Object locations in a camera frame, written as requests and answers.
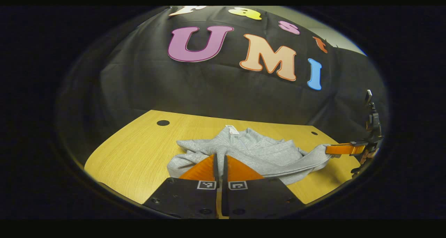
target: clothing tag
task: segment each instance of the clothing tag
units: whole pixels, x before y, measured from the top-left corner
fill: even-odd
[[[229,127],[229,133],[232,135],[240,135],[239,131],[233,125],[226,125]]]

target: pink letter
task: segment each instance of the pink letter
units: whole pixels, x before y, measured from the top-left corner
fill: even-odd
[[[301,34],[301,32],[298,30],[298,27],[296,25],[290,24],[285,21],[279,21],[279,27],[284,29],[285,31],[288,31],[290,33],[294,33],[296,35]]]
[[[211,26],[209,40],[204,49],[200,51],[190,51],[187,49],[187,43],[193,32],[198,31],[199,27],[184,27],[172,31],[174,35],[169,45],[169,57],[181,62],[200,62],[215,57],[222,48],[224,38],[227,32],[233,31],[230,26]]]

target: gray hoodie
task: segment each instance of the gray hoodie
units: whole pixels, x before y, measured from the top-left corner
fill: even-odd
[[[322,144],[307,153],[295,146],[292,140],[274,140],[251,128],[230,133],[225,127],[211,140],[179,140],[177,144],[186,153],[170,160],[167,170],[171,177],[178,178],[191,167],[212,154],[217,155],[218,173],[223,175],[224,156],[230,155],[248,165],[263,177],[278,177],[284,184],[300,181],[312,171],[325,167],[333,156],[325,154]]]

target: orange letter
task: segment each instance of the orange letter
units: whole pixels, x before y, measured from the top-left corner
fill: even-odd
[[[316,40],[317,46],[319,46],[319,49],[321,49],[323,52],[328,53],[328,51],[325,49],[325,44],[322,42],[320,38],[313,37]]]
[[[232,10],[229,10],[229,13],[240,15],[240,16],[247,16],[249,18],[255,19],[255,20],[262,20],[260,17],[260,12],[254,11],[248,8],[241,8],[236,7]]]
[[[252,34],[245,34],[244,36],[249,40],[249,48],[246,60],[240,62],[242,68],[251,71],[261,71],[263,66],[259,62],[260,57],[262,57],[268,73],[273,73],[280,64],[277,76],[289,81],[296,80],[294,75],[294,56],[296,52],[293,49],[281,46],[274,52],[264,38]]]
[[[192,9],[200,10],[205,8],[206,6],[184,6],[183,8],[179,9],[177,12],[169,14],[169,16],[175,16],[178,14],[189,14],[193,12]]]

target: wooden table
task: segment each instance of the wooden table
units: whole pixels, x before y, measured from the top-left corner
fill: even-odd
[[[160,126],[157,122],[161,120],[170,124]],[[319,144],[338,144],[310,125],[249,122],[151,110],[102,143],[87,160],[85,171],[97,181],[142,204],[169,177],[166,166],[172,157],[185,153],[177,145],[177,140],[212,139],[225,125],[233,125],[239,131],[249,127],[277,140],[292,139],[296,146],[307,152]],[[342,155],[288,188],[303,203],[309,203],[351,179],[350,171],[359,166],[354,157]]]

